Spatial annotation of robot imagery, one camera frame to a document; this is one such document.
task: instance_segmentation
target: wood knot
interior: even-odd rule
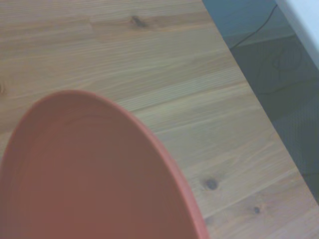
[[[259,207],[254,207],[254,212],[255,212],[255,214],[260,214],[260,208]]]
[[[205,185],[210,190],[215,190],[218,187],[218,183],[215,179],[209,178],[205,181]]]
[[[131,16],[131,21],[130,21],[133,26],[138,27],[138,28],[147,28],[148,24],[144,21],[142,21],[138,16]]]

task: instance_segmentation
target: black cable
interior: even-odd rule
[[[303,60],[303,54],[302,54],[302,50],[301,50],[301,47],[298,45],[298,43],[295,43],[294,45],[296,46],[297,48],[297,51],[298,51],[298,60],[297,62],[290,66],[289,68],[283,68],[281,66],[281,59],[282,59],[282,56],[283,54],[287,51],[287,49],[285,49],[285,45],[286,43],[283,43],[283,46],[282,46],[282,49],[281,50],[278,50],[278,48],[276,48],[275,50],[271,51],[262,61],[261,65],[260,65],[260,68],[258,70],[258,73],[257,73],[257,76],[256,76],[256,80],[258,81],[259,77],[260,77],[260,74],[261,74],[261,71],[262,71],[262,68],[264,66],[264,64],[267,62],[267,60],[270,58],[270,56],[272,56],[275,52],[279,52],[279,54],[273,59],[273,62],[272,62],[272,66],[277,70],[278,72],[278,80],[281,81],[281,73],[284,73],[284,72],[291,72],[293,70],[296,70],[300,67],[301,63],[302,63],[302,60]],[[288,84],[286,86],[282,86],[282,87],[279,87],[273,91],[269,91],[269,92],[256,92],[256,95],[259,96],[259,95],[271,95],[271,94],[274,94],[274,93],[277,93],[279,91],[282,91],[282,90],[285,90],[291,86],[294,86],[294,85],[298,85],[298,84],[304,84],[305,82],[301,81],[301,82],[294,82],[294,83],[291,83],[291,84]]]
[[[262,24],[256,31],[254,31],[253,33],[249,34],[248,36],[246,36],[244,39],[240,40],[238,43],[236,43],[235,45],[233,45],[232,47],[230,47],[230,50],[233,50],[234,48],[236,48],[237,46],[239,46],[241,43],[243,43],[244,41],[246,41],[248,38],[252,37],[253,35],[255,35],[257,32],[259,32],[270,20],[270,18],[272,17],[272,15],[274,14],[274,11],[276,10],[276,8],[278,7],[278,5],[276,4],[274,6],[274,8],[272,9],[272,11],[269,14],[269,17],[267,18],[267,20],[264,22],[264,24]]]

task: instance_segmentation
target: gray floor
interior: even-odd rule
[[[237,47],[232,53],[318,200],[318,69],[295,36]]]

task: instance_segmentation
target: wood grain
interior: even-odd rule
[[[200,1],[0,0],[0,152],[64,89],[108,97],[159,137],[212,239],[319,237],[317,204]]]

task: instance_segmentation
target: table surface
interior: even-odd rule
[[[212,239],[318,238],[318,206],[202,2],[0,0],[0,9],[1,153],[34,101],[92,91],[165,144]]]

